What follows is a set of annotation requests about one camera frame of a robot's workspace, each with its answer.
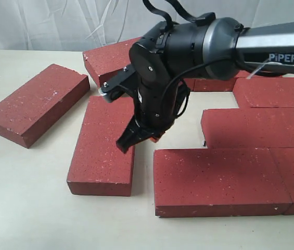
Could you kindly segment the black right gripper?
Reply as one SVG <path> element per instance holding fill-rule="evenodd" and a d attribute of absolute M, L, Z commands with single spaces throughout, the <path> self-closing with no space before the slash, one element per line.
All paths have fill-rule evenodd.
<path fill-rule="evenodd" d="M 150 139 L 157 143 L 173 124 L 186 98 L 186 86 L 172 86 L 171 74 L 153 44 L 136 42 L 129 58 L 138 75 L 134 116 L 116 141 L 124 154 L 134 145 Z"/>

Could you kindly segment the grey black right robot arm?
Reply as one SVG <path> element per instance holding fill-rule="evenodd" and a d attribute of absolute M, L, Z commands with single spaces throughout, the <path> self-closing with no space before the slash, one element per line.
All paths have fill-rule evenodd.
<path fill-rule="evenodd" d="M 226 81 L 244 70 L 264 77 L 294 74 L 294 22 L 245 28 L 232 18 L 153 28 L 129 51 L 135 71 L 134 115 L 116 142 L 127 152 L 158 140 L 186 110 L 186 79 Z"/>

